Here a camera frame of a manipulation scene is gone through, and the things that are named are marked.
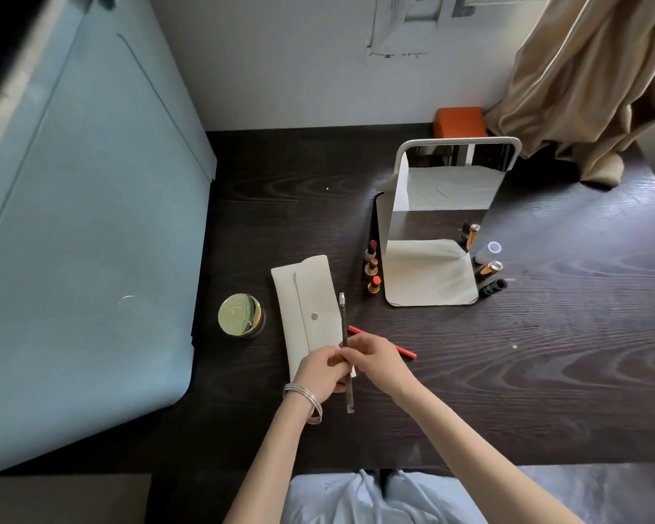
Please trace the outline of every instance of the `table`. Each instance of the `table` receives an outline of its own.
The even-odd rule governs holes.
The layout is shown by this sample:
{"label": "table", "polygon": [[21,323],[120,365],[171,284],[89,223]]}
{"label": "table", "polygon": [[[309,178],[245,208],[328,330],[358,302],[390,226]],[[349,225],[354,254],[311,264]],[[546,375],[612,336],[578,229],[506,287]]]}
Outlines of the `table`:
{"label": "table", "polygon": [[[395,308],[362,278],[373,199],[400,143],[429,136],[427,125],[211,135],[218,180],[189,392],[7,473],[249,467],[288,379],[270,268],[316,254],[346,291],[349,321],[417,352],[415,375],[513,462],[655,460],[655,176],[640,152],[625,154],[611,191],[575,183],[574,167],[548,152],[520,161],[479,236],[503,244],[509,289],[473,306]],[[216,313],[242,291],[267,323],[234,341]],[[441,470],[417,425],[366,377],[354,393],[355,414],[333,397],[323,424],[306,428],[296,473]]]}

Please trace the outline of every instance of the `curtain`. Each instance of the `curtain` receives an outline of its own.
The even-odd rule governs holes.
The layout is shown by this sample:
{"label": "curtain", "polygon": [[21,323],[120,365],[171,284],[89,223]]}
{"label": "curtain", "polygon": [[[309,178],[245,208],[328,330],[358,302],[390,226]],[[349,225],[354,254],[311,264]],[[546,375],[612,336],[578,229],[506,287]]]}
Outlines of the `curtain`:
{"label": "curtain", "polygon": [[618,153],[655,123],[655,0],[549,0],[485,123],[618,185]]}

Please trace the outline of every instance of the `forearm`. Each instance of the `forearm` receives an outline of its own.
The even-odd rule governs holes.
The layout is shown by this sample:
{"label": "forearm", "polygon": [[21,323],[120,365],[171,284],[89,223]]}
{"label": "forearm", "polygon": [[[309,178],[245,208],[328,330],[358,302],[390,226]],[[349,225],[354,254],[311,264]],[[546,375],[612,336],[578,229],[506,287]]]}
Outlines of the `forearm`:
{"label": "forearm", "polygon": [[491,524],[581,522],[420,383],[396,402],[419,424]]}
{"label": "forearm", "polygon": [[225,523],[278,523],[301,431],[312,405],[297,393],[281,403],[260,450],[226,515]]}

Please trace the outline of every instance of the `orange box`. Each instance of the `orange box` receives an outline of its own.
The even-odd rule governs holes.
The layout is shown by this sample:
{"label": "orange box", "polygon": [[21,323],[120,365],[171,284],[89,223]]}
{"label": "orange box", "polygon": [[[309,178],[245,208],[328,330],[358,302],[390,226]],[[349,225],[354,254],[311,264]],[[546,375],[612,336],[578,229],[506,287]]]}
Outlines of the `orange box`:
{"label": "orange box", "polygon": [[487,138],[480,107],[440,108],[434,116],[435,138]]}

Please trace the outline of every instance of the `red pen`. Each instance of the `red pen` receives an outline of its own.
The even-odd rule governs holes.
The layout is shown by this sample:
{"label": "red pen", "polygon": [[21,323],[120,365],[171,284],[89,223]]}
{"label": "red pen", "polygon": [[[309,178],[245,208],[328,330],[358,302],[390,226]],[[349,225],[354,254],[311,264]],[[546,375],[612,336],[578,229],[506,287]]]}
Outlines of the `red pen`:
{"label": "red pen", "polygon": [[[361,329],[359,329],[358,327],[355,327],[354,325],[350,325],[348,327],[348,329],[349,329],[350,333],[366,333],[366,331],[362,331]],[[406,357],[410,357],[414,361],[417,360],[417,355],[415,353],[409,351],[408,349],[405,349],[405,348],[403,348],[401,346],[395,346],[395,349],[397,349],[398,353],[400,353],[401,355],[405,355]]]}

